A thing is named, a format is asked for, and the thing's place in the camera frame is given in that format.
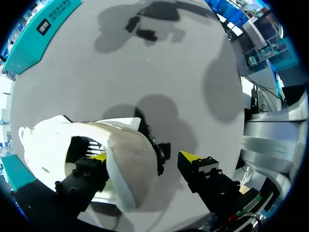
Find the cable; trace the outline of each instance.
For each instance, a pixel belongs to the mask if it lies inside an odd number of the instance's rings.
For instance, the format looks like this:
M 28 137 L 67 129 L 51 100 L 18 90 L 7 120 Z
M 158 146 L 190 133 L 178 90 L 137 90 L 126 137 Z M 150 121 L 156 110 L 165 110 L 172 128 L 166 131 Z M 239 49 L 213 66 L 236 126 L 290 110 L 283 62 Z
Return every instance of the cable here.
M 278 98 L 281 103 L 284 103 L 284 107 L 288 107 L 289 105 L 287 104 L 287 102 L 285 100 L 283 100 L 281 97 L 277 96 L 276 94 L 274 94 L 273 92 L 270 91 L 270 89 L 274 89 L 274 88 L 270 88 L 270 87 L 264 87 L 258 83 L 256 83 L 255 81 L 253 81 L 250 77 L 243 75 L 242 77 L 246 77 L 252 84 L 258 86 L 261 90 L 264 90 L 266 92 L 269 92 L 270 94 L 272 94 L 273 96 L 275 96 L 276 98 Z
M 267 106 L 269 107 L 269 110 L 272 111 L 272 109 L 271 109 L 270 105 L 268 104 L 268 101 L 266 100 L 264 94 L 263 94 L 262 92 L 261 92 L 261 94 L 262 94 L 262 96 L 263 96 L 263 98 L 264 98 L 264 100 L 265 100 Z
M 249 171 L 249 170 L 246 171 L 243 167 L 241 167 L 241 168 L 243 169 L 243 171 L 244 171 L 245 173 L 247 173 L 247 172 Z
M 265 92 L 265 93 L 266 93 L 266 95 L 268 96 L 269 100 L 271 101 L 271 104 L 273 105 L 274 110 L 276 111 L 276 106 L 275 106 L 274 102 L 272 101 L 272 99 L 270 98 L 270 95 L 269 95 L 267 92 Z M 266 98 L 265 98 L 265 96 L 264 96 L 264 94 L 263 94 L 262 91 L 261 91 L 261 94 L 263 95 L 263 98 L 264 98 L 265 101 L 267 102 L 267 100 L 266 100 Z

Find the screw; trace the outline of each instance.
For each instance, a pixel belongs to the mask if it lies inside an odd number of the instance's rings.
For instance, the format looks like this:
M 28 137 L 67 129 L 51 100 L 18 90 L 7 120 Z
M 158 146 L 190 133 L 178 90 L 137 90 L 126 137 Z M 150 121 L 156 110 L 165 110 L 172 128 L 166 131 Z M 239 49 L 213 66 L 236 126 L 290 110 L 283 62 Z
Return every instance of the screw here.
M 55 182 L 56 187 L 60 187 L 62 185 L 61 181 L 56 181 Z
M 70 188 L 70 192 L 76 192 L 76 188 Z
M 205 179 L 206 180 L 208 180 L 209 178 L 210 178 L 210 176 L 211 176 L 211 173 L 209 172 L 209 173 L 205 173 Z
M 223 188 L 221 188 L 221 189 L 220 189 L 220 195 L 223 195 L 223 194 L 225 194 L 225 191 L 224 191 Z
M 238 180 L 235 180 L 234 183 L 235 183 L 235 185 L 236 185 L 237 187 L 240 186 L 240 182 L 239 182 Z

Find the yellow pad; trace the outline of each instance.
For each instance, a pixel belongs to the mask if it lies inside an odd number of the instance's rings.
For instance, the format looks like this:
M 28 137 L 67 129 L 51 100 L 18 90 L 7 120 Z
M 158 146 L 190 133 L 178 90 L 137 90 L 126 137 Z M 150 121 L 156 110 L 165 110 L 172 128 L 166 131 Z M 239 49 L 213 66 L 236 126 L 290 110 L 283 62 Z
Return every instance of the yellow pad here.
M 89 159 L 96 159 L 96 160 L 100 160 L 100 161 L 104 161 L 106 160 L 106 153 L 103 153 L 101 155 L 97 155 L 97 156 L 93 156 L 93 157 L 89 157 Z
M 192 161 L 197 160 L 197 159 L 203 159 L 203 157 L 193 155 L 185 151 L 180 151 L 180 152 L 187 158 L 187 160 L 189 160 L 190 163 L 192 163 Z

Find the teal sign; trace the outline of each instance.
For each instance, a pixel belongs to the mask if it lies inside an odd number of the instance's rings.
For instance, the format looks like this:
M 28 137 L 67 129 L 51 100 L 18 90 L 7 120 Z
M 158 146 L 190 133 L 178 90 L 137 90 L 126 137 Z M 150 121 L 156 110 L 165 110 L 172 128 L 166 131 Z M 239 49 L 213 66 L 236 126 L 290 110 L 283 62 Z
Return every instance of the teal sign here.
M 21 74 L 40 62 L 54 34 L 81 0 L 51 0 L 28 23 L 11 50 L 4 69 Z

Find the gray table surface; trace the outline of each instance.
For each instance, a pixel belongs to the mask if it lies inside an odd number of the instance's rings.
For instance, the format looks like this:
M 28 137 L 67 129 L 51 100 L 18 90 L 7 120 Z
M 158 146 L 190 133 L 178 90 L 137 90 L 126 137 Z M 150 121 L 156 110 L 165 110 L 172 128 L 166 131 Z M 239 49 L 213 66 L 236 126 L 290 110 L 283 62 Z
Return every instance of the gray table surface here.
M 166 172 L 141 209 L 122 214 L 92 203 L 79 215 L 117 231 L 201 225 L 209 211 L 181 177 L 178 151 L 212 156 L 231 177 L 243 135 L 236 59 L 219 20 L 203 0 L 182 0 L 172 12 L 180 15 L 178 21 L 142 16 L 141 28 L 155 30 L 156 42 L 124 30 L 152 2 L 85 0 L 58 30 L 41 62 L 21 74 L 14 87 L 12 137 L 22 161 L 18 129 L 56 115 L 96 121 L 133 116 L 138 108 L 157 142 L 171 143 Z

